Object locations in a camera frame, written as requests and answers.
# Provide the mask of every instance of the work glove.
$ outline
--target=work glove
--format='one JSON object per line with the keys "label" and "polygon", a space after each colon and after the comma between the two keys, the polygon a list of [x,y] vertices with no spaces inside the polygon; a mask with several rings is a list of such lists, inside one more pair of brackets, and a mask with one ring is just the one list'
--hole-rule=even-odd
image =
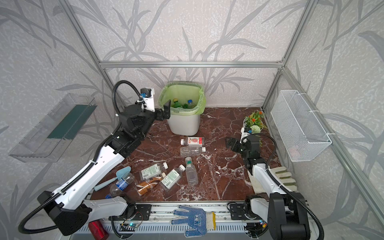
{"label": "work glove", "polygon": [[173,215],[179,218],[172,219],[171,225],[187,224],[192,228],[186,230],[184,233],[186,237],[204,236],[207,233],[207,227],[208,230],[216,228],[215,214],[206,213],[201,208],[179,205],[178,209],[173,210]]}

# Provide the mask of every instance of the clear plastic bottle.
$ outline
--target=clear plastic bottle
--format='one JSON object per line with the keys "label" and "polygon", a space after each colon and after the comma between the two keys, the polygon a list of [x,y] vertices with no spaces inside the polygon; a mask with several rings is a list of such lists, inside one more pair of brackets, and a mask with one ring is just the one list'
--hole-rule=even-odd
{"label": "clear plastic bottle", "polygon": [[179,103],[179,100],[177,98],[173,99],[173,108],[181,108],[182,105]]}
{"label": "clear plastic bottle", "polygon": [[182,164],[179,167],[175,167],[159,184],[168,192],[179,181],[184,171],[185,167]]}
{"label": "clear plastic bottle", "polygon": [[139,172],[140,174],[140,180],[144,181],[146,179],[152,178],[154,176],[160,175],[162,172],[165,172],[168,169],[168,165],[166,162],[156,163],[150,167],[147,167],[144,170],[141,170]]}
{"label": "clear plastic bottle", "polygon": [[181,147],[180,148],[181,157],[197,156],[203,152],[205,152],[205,147]]}
{"label": "clear plastic bottle", "polygon": [[186,139],[181,139],[180,144],[190,147],[202,147],[205,144],[205,139],[203,137],[187,137]]}
{"label": "clear plastic bottle", "polygon": [[128,187],[129,184],[135,181],[135,176],[132,173],[127,172],[120,180],[117,180],[115,184],[111,186],[109,194],[105,196],[106,199],[120,196],[124,189]]}
{"label": "clear plastic bottle", "polygon": [[194,186],[199,183],[199,179],[197,178],[197,171],[195,166],[192,164],[192,158],[185,158],[185,174],[187,175],[188,185]]}
{"label": "clear plastic bottle", "polygon": [[194,104],[194,103],[192,102],[192,100],[188,100],[188,106],[187,106],[187,108],[192,109],[192,108],[194,108],[195,106],[196,106],[196,104]]}

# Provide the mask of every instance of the green trash bag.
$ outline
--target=green trash bag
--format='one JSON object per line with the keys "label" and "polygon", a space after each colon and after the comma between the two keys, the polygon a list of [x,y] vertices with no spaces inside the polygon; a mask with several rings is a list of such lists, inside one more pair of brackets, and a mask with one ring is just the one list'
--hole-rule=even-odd
{"label": "green trash bag", "polygon": [[164,109],[164,103],[171,100],[171,106],[173,105],[173,99],[177,98],[182,105],[188,103],[188,100],[192,100],[196,106],[192,109],[184,108],[170,108],[170,113],[174,115],[200,115],[204,112],[206,98],[204,95],[204,88],[198,83],[190,82],[171,82],[168,83],[160,93],[159,106]]}

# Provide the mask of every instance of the plastic bottle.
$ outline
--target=plastic bottle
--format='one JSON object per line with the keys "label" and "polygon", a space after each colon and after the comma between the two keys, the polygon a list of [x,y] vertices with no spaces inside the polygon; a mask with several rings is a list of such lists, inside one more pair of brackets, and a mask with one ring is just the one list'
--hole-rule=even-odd
{"label": "plastic bottle", "polygon": [[195,166],[192,164],[192,158],[185,158],[185,174],[187,175],[188,185],[194,186],[199,183],[199,179],[197,178],[197,171]]}
{"label": "plastic bottle", "polygon": [[120,180],[117,180],[115,184],[111,186],[109,194],[105,196],[106,199],[120,196],[124,189],[128,187],[129,184],[135,181],[135,176],[132,173],[127,172]]}
{"label": "plastic bottle", "polygon": [[187,139],[181,139],[180,144],[190,147],[202,147],[205,144],[203,137],[187,137]]}
{"label": "plastic bottle", "polygon": [[196,106],[196,104],[194,104],[193,102],[192,102],[192,100],[191,99],[189,99],[188,100],[188,109],[192,109],[192,108],[194,108]]}
{"label": "plastic bottle", "polygon": [[173,99],[173,108],[181,108],[182,105],[179,103],[179,100],[177,98]]}
{"label": "plastic bottle", "polygon": [[197,156],[202,152],[205,152],[205,147],[181,147],[180,148],[181,157]]}
{"label": "plastic bottle", "polygon": [[172,171],[168,173],[168,175],[163,180],[161,180],[160,185],[164,188],[166,192],[168,192],[173,187],[173,185],[175,185],[175,183],[179,181],[184,171],[185,167],[183,165],[175,167]]}
{"label": "plastic bottle", "polygon": [[142,196],[143,194],[147,193],[152,188],[156,187],[156,185],[161,180],[163,180],[165,177],[166,177],[166,173],[163,172],[163,173],[161,173],[161,176],[153,177],[151,179],[148,179],[148,180],[136,185],[136,187],[138,188],[137,192],[139,193],[140,196]]}
{"label": "plastic bottle", "polygon": [[156,163],[150,167],[147,167],[144,170],[141,170],[139,172],[140,174],[140,180],[144,181],[146,179],[152,178],[154,176],[160,175],[162,172],[165,172],[166,169],[168,169],[168,165],[166,162],[161,163]]}

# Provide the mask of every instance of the green bottle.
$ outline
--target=green bottle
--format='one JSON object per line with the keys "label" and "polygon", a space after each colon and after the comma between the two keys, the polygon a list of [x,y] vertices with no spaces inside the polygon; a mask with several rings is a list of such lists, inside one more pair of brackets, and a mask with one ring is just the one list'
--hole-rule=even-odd
{"label": "green bottle", "polygon": [[173,99],[173,108],[181,108],[182,105],[179,103],[179,100],[177,98]]}

